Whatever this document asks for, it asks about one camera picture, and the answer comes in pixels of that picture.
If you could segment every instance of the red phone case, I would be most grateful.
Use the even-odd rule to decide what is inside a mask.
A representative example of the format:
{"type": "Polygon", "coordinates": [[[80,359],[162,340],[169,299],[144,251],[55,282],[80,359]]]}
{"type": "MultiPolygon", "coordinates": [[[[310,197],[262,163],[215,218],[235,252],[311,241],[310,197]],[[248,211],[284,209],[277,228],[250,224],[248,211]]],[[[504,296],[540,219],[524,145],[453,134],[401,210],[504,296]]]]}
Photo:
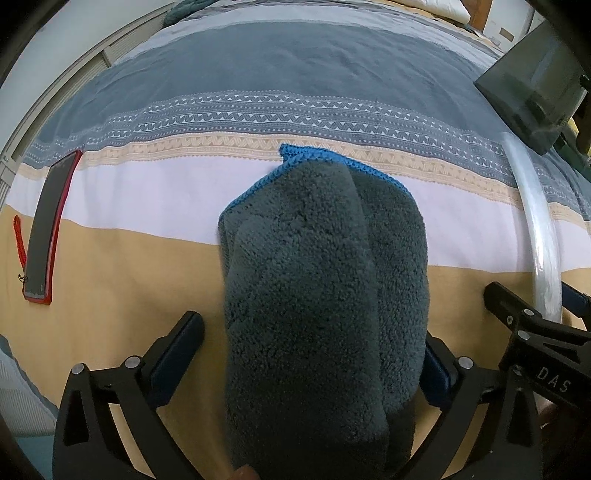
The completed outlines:
{"type": "Polygon", "coordinates": [[[80,158],[82,157],[82,151],[75,150],[74,152],[68,153],[65,157],[63,157],[61,160],[56,162],[56,164],[61,162],[62,160],[66,159],[67,157],[72,155],[72,153],[75,153],[76,156],[74,158],[74,161],[72,162],[72,166],[70,167],[70,170],[69,170],[68,175],[66,177],[66,182],[64,183],[64,188],[61,191],[60,201],[57,204],[56,215],[53,219],[53,226],[51,228],[49,254],[47,256],[48,265],[47,265],[46,289],[45,289],[46,295],[42,299],[38,298],[38,297],[27,297],[27,295],[25,293],[25,284],[22,285],[22,295],[25,297],[25,299],[27,299],[28,301],[31,301],[33,303],[40,303],[43,305],[49,305],[51,303],[51,284],[52,284],[52,279],[53,279],[53,265],[56,260],[57,237],[58,237],[58,233],[60,231],[61,214],[64,210],[64,205],[66,204],[68,192],[70,191],[70,184],[72,183],[72,177],[74,176],[74,171],[76,169],[76,166],[78,165],[78,162],[80,161],[80,158]]]}

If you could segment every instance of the smartphone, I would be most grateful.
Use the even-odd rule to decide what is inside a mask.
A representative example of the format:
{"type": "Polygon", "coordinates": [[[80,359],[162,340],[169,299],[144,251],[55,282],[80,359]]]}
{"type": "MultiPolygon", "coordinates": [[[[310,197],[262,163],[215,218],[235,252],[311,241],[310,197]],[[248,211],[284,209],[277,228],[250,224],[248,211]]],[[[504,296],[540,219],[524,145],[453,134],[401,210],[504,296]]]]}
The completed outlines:
{"type": "Polygon", "coordinates": [[[27,247],[22,294],[28,301],[49,305],[57,234],[74,170],[82,152],[75,150],[49,169],[37,203],[27,247]]]}

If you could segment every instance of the white stripe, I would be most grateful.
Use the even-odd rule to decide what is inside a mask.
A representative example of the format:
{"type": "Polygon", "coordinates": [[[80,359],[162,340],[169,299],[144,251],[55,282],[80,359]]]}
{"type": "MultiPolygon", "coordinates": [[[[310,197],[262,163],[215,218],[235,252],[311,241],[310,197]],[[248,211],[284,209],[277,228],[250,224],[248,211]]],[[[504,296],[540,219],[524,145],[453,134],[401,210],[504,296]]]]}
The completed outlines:
{"type": "MultiPolygon", "coordinates": [[[[63,218],[90,228],[119,228],[217,245],[217,220],[233,199],[280,161],[177,157],[77,170],[63,218]]],[[[532,271],[523,211],[452,186],[398,177],[417,201],[427,229],[429,264],[489,272],[532,271]]],[[[44,180],[17,174],[7,203],[33,216],[44,180]]],[[[591,267],[583,228],[555,221],[561,269],[591,267]]]]}

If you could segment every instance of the bed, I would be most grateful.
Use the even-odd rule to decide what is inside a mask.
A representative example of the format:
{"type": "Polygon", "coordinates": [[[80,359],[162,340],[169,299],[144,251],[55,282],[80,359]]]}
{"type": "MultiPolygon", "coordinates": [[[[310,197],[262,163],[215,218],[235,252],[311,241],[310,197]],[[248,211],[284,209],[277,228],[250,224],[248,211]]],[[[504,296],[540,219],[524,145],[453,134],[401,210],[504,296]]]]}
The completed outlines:
{"type": "MultiPolygon", "coordinates": [[[[281,163],[283,143],[332,150],[404,184],[426,225],[429,330],[493,368],[508,334],[483,289],[500,281],[531,300],[533,271],[500,144],[507,127],[473,86],[500,55],[485,38],[387,1],[222,0],[95,77],[27,150],[0,213],[0,333],[40,398],[59,405],[74,364],[119,365],[198,311],[205,342],[160,416],[207,480],[227,478],[217,220],[281,163]],[[13,218],[26,245],[49,167],[75,149],[84,154],[63,212],[53,302],[31,304],[13,218]]],[[[591,184],[553,150],[532,160],[562,279],[591,293],[591,184]]],[[[419,404],[417,445],[436,417],[419,404]]]]}

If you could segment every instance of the white pillow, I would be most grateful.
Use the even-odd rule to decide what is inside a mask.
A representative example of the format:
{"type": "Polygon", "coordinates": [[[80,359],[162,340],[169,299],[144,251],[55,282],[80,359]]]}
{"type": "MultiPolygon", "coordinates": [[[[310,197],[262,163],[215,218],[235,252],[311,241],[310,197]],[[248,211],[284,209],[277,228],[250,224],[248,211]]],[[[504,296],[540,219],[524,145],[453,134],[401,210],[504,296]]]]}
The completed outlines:
{"type": "Polygon", "coordinates": [[[439,17],[451,18],[461,24],[470,21],[470,14],[461,0],[394,0],[408,7],[419,8],[439,17]]]}

